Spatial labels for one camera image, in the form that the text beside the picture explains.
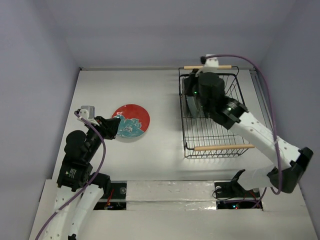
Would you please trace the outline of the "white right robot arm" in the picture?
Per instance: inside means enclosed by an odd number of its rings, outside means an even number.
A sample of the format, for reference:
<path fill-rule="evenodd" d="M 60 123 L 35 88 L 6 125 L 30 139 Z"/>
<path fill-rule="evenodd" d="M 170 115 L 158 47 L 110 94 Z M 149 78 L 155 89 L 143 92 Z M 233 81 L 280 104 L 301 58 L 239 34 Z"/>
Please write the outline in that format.
<path fill-rule="evenodd" d="M 291 194 L 305 173 L 313 151 L 298 148 L 263 125 L 245 104 L 229 97 L 225 81 L 218 73 L 197 73 L 194 69 L 182 81 L 182 94 L 192 117 L 200 113 L 227 131 L 238 135 L 258 149 L 270 165 L 255 170 L 240 169 L 230 180 L 235 196 L 255 188 L 272 188 Z"/>

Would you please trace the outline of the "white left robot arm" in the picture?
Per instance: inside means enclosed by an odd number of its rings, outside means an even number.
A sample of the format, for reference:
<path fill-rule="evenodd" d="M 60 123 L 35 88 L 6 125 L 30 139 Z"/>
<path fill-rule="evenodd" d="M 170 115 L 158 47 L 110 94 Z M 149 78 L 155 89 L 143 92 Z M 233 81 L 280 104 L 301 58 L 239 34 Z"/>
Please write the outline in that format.
<path fill-rule="evenodd" d="M 91 160 L 105 140 L 116 137 L 119 118 L 79 118 L 87 132 L 75 130 L 66 137 L 65 156 L 57 178 L 52 216 L 43 227 L 44 240 L 78 240 L 100 198 L 110 194 L 110 176 L 93 172 Z"/>

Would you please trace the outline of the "red floral plate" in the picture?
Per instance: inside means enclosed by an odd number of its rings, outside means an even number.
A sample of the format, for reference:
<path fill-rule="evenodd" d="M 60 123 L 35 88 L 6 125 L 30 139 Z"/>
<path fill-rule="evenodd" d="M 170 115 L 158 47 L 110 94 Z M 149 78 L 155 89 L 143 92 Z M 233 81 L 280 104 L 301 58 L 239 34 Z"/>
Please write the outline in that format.
<path fill-rule="evenodd" d="M 120 119 L 116 139 L 122 143 L 133 143 L 142 139 L 151 122 L 149 112 L 137 104 L 122 105 L 111 117 Z"/>

